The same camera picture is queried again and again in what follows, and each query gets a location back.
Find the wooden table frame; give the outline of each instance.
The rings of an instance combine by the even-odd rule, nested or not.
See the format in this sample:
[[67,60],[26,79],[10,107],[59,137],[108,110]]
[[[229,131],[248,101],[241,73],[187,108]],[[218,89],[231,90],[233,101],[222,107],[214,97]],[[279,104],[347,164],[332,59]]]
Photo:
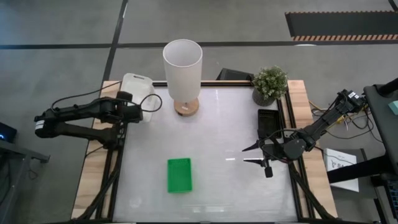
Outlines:
[[[103,87],[114,84],[114,81],[106,81],[103,83]],[[203,86],[248,86],[249,81],[203,81]],[[155,82],[154,86],[166,86],[166,82]],[[284,112],[284,126],[286,128],[303,128],[313,123],[310,105],[308,103],[307,92],[305,91],[305,85],[302,80],[289,80],[288,82],[289,92],[286,97],[282,97],[280,100],[281,107]],[[100,97],[116,97],[116,93],[120,88],[120,84],[113,85],[109,88],[102,90]],[[110,127],[110,124],[100,123],[99,120],[95,119],[93,128],[103,129]],[[90,141],[87,153],[100,147],[100,143],[97,141]],[[103,182],[103,176],[109,175],[114,168],[116,157],[118,152],[110,152],[105,149],[90,154],[86,158],[83,165],[83,170],[80,177],[80,183],[76,194],[76,200],[72,211],[72,218],[76,218],[81,215],[87,206],[95,198],[99,192],[101,183]],[[323,163],[322,152],[319,150],[312,150],[311,152],[305,152],[300,160],[296,163],[296,168],[300,171],[300,175],[308,182],[308,185],[319,200],[319,202],[326,208],[326,210],[337,217],[335,203],[331,194],[331,189],[326,174],[325,165]],[[301,218],[319,218],[319,215],[312,209],[312,206],[308,204],[308,200],[304,196],[301,188],[293,182],[293,191],[295,199],[299,199],[296,202],[296,211],[298,219]],[[103,209],[97,212],[95,218],[101,217],[113,217],[113,205],[111,201],[111,192],[116,194],[116,189],[109,189],[104,198]]]

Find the plant pot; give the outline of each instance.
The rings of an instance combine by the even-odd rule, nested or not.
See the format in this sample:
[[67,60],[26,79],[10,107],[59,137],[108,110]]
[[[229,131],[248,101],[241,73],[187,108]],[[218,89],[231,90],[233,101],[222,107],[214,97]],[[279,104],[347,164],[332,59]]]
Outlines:
[[275,101],[275,98],[272,97],[264,99],[264,96],[256,88],[253,90],[252,98],[259,106],[269,106]]

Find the white lamp shade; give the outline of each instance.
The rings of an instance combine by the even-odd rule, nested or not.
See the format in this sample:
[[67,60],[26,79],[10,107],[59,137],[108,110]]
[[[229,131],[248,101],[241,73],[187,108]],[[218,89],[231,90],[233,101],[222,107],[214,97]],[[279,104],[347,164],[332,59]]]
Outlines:
[[188,103],[199,96],[203,52],[192,40],[174,40],[163,49],[164,70],[170,96]]

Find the wooden lamp base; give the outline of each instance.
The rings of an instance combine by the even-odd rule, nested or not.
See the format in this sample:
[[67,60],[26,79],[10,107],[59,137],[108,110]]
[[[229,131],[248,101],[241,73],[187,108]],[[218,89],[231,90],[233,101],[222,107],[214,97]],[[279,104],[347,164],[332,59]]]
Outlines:
[[199,109],[199,100],[196,98],[189,103],[174,101],[174,109],[180,116],[192,116]]

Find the green leaves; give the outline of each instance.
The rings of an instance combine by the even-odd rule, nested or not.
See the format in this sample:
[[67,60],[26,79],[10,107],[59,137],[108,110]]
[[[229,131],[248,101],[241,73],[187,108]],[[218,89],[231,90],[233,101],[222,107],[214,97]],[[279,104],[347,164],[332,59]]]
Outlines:
[[261,68],[253,79],[254,87],[264,96],[279,99],[286,93],[287,73],[283,72],[278,66],[272,68]]

